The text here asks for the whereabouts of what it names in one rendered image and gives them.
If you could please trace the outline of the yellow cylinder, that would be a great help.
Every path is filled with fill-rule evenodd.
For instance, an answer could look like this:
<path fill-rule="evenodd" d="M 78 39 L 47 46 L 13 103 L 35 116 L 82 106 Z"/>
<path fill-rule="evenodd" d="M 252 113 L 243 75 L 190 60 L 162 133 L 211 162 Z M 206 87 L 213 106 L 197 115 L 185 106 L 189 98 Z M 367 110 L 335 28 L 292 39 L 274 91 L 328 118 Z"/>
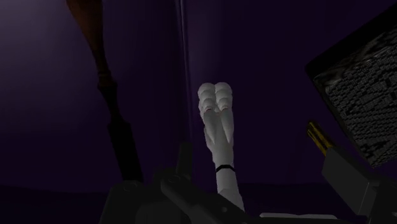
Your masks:
<path fill-rule="evenodd" d="M 307 124 L 307 135 L 313 140 L 315 145 L 319 148 L 321 153 L 326 156 L 328 148 L 334 147 L 333 141 L 322 130 L 319 124 L 315 121 L 309 121 Z"/>

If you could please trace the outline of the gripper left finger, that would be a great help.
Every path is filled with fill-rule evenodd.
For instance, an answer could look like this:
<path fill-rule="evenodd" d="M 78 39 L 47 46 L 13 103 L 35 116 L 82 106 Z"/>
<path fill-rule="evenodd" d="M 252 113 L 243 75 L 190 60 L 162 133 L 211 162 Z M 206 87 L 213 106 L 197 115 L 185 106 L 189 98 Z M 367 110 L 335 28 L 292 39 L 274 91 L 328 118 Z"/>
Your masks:
<path fill-rule="evenodd" d="M 250 224 L 252 219 L 219 194 L 191 182 L 192 144 L 181 143 L 175 169 L 149 186 L 137 180 L 114 185 L 99 224 Z"/>

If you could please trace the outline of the white hand-shaped figure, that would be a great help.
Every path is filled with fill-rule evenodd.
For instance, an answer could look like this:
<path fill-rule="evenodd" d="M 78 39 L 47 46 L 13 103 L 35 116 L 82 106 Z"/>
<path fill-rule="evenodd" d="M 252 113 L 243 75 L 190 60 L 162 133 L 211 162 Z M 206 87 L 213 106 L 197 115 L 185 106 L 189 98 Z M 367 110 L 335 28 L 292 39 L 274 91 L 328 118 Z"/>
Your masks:
<path fill-rule="evenodd" d="M 244 210 L 234 167 L 232 89 L 225 82 L 203 83 L 197 94 L 205 142 L 215 166 L 217 192 Z"/>

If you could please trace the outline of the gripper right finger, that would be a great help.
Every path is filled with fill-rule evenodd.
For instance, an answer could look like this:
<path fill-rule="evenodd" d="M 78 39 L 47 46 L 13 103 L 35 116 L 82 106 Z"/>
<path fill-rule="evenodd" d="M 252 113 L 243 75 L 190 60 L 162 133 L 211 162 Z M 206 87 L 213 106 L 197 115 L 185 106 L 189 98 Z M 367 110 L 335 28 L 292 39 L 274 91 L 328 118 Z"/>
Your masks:
<path fill-rule="evenodd" d="M 397 181 L 369 171 L 340 148 L 326 150 L 322 175 L 367 224 L 397 224 Z"/>

